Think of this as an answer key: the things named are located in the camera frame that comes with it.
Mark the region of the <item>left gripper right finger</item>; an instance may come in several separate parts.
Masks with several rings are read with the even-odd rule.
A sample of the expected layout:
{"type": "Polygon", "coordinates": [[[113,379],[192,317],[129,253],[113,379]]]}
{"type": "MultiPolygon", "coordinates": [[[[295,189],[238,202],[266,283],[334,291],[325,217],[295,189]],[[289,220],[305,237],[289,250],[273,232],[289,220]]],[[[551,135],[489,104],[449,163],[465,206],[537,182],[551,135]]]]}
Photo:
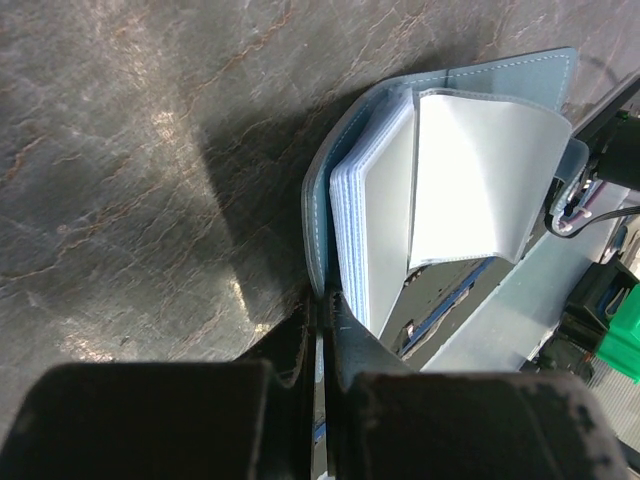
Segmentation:
{"type": "Polygon", "coordinates": [[[567,373],[416,373],[324,299],[328,472],[337,479],[621,479],[625,457],[567,373]]]}

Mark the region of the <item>blue leather card holder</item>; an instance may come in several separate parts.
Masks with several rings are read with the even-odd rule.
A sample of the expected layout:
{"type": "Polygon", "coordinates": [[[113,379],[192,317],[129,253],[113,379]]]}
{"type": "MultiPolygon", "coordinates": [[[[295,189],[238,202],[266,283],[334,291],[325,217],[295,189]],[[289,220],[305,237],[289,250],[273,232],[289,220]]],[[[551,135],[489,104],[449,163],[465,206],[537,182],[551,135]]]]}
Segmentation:
{"type": "Polygon", "coordinates": [[[542,210],[562,232],[588,158],[561,112],[577,59],[561,47],[396,76],[362,94],[303,181],[316,296],[337,283],[380,335],[415,270],[516,263],[542,210]]]}

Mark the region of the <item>green plastic block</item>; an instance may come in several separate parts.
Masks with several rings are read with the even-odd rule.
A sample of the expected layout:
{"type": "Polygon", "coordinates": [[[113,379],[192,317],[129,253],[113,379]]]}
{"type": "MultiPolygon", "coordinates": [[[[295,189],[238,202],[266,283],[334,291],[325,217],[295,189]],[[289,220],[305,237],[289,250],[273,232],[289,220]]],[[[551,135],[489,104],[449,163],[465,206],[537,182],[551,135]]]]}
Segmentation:
{"type": "Polygon", "coordinates": [[[639,285],[630,291],[613,315],[596,357],[635,383],[639,382],[639,285]]]}

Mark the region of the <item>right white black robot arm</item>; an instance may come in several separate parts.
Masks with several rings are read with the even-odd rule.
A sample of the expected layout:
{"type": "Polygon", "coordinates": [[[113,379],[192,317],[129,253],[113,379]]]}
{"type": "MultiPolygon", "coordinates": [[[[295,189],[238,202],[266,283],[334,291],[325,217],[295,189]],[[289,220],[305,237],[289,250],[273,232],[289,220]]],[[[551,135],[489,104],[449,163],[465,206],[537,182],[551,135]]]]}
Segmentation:
{"type": "Polygon", "coordinates": [[[576,138],[589,150],[584,175],[639,190],[639,72],[605,96],[578,128],[576,138]]]}

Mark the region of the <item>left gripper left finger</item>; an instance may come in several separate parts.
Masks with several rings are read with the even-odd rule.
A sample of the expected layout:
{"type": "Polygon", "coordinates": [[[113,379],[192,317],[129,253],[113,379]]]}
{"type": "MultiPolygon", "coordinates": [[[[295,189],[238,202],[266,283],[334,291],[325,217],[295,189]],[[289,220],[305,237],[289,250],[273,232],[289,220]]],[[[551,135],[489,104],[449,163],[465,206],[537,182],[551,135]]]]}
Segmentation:
{"type": "Polygon", "coordinates": [[[29,390],[5,479],[307,479],[316,315],[291,316],[229,362],[67,363],[29,390]]]}

